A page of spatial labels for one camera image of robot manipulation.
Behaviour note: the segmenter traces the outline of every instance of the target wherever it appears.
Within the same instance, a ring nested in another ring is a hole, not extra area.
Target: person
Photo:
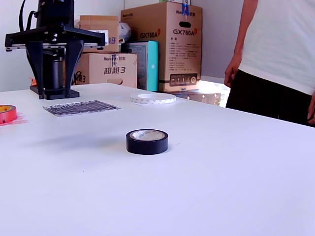
[[[315,124],[315,0],[244,0],[224,83],[228,108]]]

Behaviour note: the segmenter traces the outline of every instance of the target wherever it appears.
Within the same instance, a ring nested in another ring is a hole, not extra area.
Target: black electrical tape roll
[[[127,133],[127,151],[139,155],[156,155],[168,150],[168,134],[153,129]]]

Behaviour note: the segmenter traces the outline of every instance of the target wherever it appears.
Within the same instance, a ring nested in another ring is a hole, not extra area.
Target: white tape roll
[[[170,104],[176,102],[176,96],[166,93],[135,94],[130,101],[140,104]]]

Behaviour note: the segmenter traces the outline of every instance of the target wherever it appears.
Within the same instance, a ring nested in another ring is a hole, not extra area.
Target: double-sided tape roll
[[[157,155],[168,150],[168,134],[154,129],[127,133],[127,151],[139,155]]]
[[[135,94],[130,97],[131,102],[140,104],[170,104],[176,99],[176,96],[166,93]]]
[[[9,123],[17,118],[15,106],[0,105],[0,124]]]

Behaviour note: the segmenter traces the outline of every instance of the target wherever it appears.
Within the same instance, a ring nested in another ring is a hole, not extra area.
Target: white t-shirt
[[[258,0],[239,69],[312,95],[315,0]]]

